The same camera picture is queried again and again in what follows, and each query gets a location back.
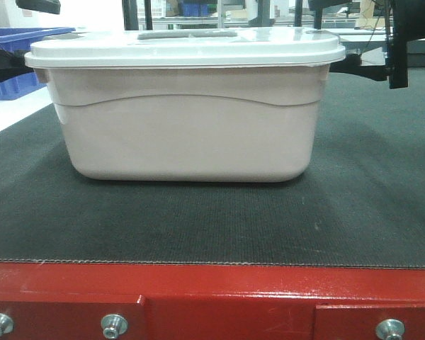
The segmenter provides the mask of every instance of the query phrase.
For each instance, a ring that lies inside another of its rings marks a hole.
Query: blue bin
[[[183,16],[208,16],[208,4],[182,4]]]
[[[45,36],[72,32],[74,28],[0,28],[0,49],[8,52],[30,50],[30,44]],[[35,73],[22,74],[0,83],[0,101],[20,98],[44,87]]]

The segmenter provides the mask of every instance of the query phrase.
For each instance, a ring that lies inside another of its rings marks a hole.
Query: white plastic box
[[[310,162],[339,38],[311,28],[85,33],[36,42],[74,167],[95,179],[285,181]]]

